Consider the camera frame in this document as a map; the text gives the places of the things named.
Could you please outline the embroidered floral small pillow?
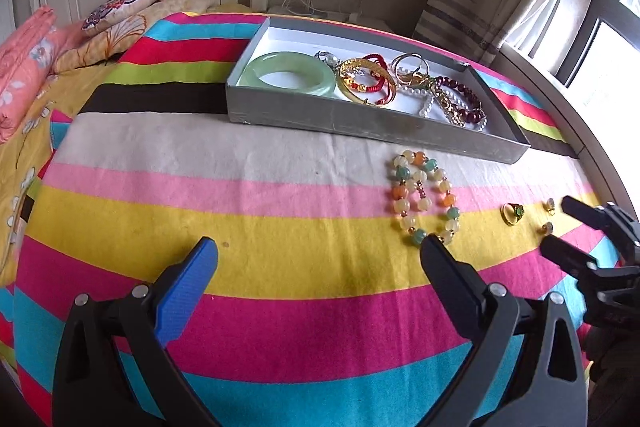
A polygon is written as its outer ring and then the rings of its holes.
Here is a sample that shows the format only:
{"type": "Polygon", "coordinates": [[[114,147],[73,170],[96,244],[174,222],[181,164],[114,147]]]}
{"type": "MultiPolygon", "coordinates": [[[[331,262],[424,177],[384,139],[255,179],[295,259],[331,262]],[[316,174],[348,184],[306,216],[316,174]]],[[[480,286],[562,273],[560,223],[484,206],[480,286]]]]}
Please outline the embroidered floral small pillow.
{"type": "Polygon", "coordinates": [[[107,0],[95,8],[82,23],[82,32],[93,37],[101,31],[126,20],[130,15],[148,8],[157,0],[107,0]]]}

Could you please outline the green jade bangle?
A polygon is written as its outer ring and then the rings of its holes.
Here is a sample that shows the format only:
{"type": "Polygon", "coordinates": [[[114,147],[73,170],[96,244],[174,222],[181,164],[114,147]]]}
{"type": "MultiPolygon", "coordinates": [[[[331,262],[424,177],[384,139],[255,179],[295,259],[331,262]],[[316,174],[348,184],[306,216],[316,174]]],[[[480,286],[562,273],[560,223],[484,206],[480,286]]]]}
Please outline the green jade bangle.
{"type": "Polygon", "coordinates": [[[272,52],[251,60],[239,86],[309,95],[331,95],[334,72],[318,58],[297,52],[272,52]]]}

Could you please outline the small gold pearl earring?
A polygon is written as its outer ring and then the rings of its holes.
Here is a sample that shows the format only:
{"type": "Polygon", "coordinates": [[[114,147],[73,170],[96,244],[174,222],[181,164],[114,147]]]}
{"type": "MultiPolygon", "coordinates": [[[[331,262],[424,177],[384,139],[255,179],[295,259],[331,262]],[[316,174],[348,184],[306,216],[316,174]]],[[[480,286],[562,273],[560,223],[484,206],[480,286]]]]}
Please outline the small gold pearl earring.
{"type": "Polygon", "coordinates": [[[544,210],[546,210],[550,215],[555,214],[555,200],[550,197],[544,202],[544,210]]]}

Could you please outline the gold bangle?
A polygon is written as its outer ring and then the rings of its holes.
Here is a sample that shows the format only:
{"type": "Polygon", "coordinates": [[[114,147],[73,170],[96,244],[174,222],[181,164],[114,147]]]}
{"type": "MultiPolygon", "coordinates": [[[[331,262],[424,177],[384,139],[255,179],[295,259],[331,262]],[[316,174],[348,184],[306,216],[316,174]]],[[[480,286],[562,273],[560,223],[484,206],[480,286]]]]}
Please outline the gold bangle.
{"type": "Polygon", "coordinates": [[[396,81],[378,62],[350,58],[336,72],[338,89],[350,101],[362,105],[385,106],[395,101],[396,81]]]}

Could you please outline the yellow floral bed sheet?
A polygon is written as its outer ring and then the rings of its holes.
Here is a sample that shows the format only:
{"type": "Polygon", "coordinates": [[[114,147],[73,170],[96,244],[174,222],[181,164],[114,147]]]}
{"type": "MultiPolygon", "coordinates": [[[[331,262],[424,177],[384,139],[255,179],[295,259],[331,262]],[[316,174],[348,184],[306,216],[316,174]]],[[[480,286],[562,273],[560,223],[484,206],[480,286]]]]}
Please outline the yellow floral bed sheet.
{"type": "MultiPolygon", "coordinates": [[[[242,4],[210,6],[204,13],[248,13],[242,4]]],[[[49,76],[16,132],[1,142],[1,285],[14,283],[24,235],[21,211],[37,173],[51,159],[53,113],[75,117],[98,83],[113,67],[103,62],[49,76]]]]}

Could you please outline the silver pearl brooch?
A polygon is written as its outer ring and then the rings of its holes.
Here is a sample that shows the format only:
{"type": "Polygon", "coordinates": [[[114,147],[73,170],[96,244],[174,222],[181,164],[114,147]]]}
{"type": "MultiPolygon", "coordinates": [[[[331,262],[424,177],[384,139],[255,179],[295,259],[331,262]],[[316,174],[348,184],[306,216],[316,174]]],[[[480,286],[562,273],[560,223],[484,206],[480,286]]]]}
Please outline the silver pearl brooch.
{"type": "Polygon", "coordinates": [[[330,51],[318,51],[314,54],[314,57],[318,58],[320,62],[332,69],[333,72],[339,69],[342,64],[342,61],[330,51]]]}

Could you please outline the dark window frame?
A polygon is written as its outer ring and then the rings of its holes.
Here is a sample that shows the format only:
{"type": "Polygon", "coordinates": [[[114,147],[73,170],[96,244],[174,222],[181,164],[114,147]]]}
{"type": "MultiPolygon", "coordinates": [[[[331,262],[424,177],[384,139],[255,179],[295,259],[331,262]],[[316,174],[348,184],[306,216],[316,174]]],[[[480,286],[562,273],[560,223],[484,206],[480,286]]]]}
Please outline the dark window frame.
{"type": "Polygon", "coordinates": [[[639,49],[639,15],[625,1],[590,1],[582,26],[556,75],[563,86],[570,87],[574,81],[602,25],[611,27],[626,43],[635,50],[639,49]]]}

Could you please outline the striped colourful bed cover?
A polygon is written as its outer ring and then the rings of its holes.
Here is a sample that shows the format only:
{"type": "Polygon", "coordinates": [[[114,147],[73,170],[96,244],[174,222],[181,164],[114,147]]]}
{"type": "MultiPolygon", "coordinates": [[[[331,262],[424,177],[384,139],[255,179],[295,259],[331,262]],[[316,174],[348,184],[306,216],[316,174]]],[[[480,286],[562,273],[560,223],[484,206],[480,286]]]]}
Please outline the striped colourful bed cover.
{"type": "Polygon", "coordinates": [[[411,141],[230,121],[226,81],[261,24],[163,17],[54,154],[1,295],[43,421],[74,299],[122,297],[204,236],[218,269],[168,350],[226,425],[412,426],[468,353],[393,214],[411,141]]]}

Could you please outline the folded pink floral quilt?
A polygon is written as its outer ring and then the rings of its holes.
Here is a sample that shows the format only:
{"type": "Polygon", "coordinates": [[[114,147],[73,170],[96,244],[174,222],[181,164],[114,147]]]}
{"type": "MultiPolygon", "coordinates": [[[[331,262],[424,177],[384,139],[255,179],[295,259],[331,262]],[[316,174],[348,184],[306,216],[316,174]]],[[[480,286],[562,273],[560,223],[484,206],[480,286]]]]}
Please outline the folded pink floral quilt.
{"type": "Polygon", "coordinates": [[[1,142],[6,143],[35,101],[55,60],[81,40],[82,21],[56,27],[50,6],[36,9],[1,45],[1,142]]]}

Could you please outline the white nightstand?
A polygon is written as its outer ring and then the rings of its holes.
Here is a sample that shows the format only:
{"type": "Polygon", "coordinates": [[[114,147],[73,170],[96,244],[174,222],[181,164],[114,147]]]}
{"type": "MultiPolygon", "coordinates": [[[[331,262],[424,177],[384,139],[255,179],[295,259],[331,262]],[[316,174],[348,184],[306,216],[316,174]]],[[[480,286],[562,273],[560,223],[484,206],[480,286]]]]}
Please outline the white nightstand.
{"type": "Polygon", "coordinates": [[[394,32],[393,29],[384,22],[384,20],[360,14],[345,14],[341,12],[326,12],[321,10],[308,12],[299,9],[285,8],[281,5],[273,5],[267,10],[267,13],[273,15],[311,17],[316,18],[317,20],[330,20],[331,22],[352,24],[386,32],[394,32]]]}

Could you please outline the grey shallow jewelry box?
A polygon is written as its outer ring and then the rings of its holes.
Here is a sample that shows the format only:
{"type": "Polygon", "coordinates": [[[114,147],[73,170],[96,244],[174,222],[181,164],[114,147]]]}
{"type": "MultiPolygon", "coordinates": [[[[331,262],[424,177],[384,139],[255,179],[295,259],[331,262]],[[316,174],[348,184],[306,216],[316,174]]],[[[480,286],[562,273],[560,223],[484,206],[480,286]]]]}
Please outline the grey shallow jewelry box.
{"type": "Polygon", "coordinates": [[[514,164],[529,141],[476,67],[386,32],[270,16],[226,82],[242,124],[424,145],[514,164]]]}

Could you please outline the yellow shell pattern pillow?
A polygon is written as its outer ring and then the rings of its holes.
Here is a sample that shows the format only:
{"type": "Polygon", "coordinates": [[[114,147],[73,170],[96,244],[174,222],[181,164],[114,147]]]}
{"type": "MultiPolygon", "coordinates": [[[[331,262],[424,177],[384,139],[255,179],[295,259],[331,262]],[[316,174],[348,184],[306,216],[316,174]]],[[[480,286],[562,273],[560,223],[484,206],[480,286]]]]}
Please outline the yellow shell pattern pillow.
{"type": "Polygon", "coordinates": [[[99,32],[81,46],[62,53],[52,65],[52,72],[70,70],[106,61],[112,55],[124,53],[158,20],[177,12],[204,13],[215,0],[157,0],[137,14],[99,32]]]}

